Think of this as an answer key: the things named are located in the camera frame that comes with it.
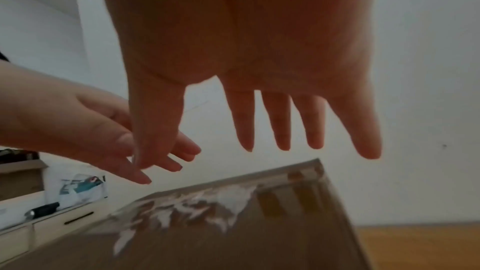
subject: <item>palm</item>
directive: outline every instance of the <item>palm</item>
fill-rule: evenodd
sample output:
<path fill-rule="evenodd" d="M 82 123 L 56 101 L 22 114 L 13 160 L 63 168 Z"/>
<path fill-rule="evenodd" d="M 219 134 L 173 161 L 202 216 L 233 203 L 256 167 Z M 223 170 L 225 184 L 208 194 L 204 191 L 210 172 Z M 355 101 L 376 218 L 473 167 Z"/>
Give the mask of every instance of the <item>palm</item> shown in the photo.
<path fill-rule="evenodd" d="M 358 152 L 380 155 L 368 75 L 371 0 L 106 3 L 120 38 L 144 166 L 172 148 L 185 87 L 213 76 L 223 83 L 247 150 L 254 143 L 253 92 L 261 90 L 281 149 L 290 148 L 291 96 L 311 147 L 323 145 L 325 99 Z"/>

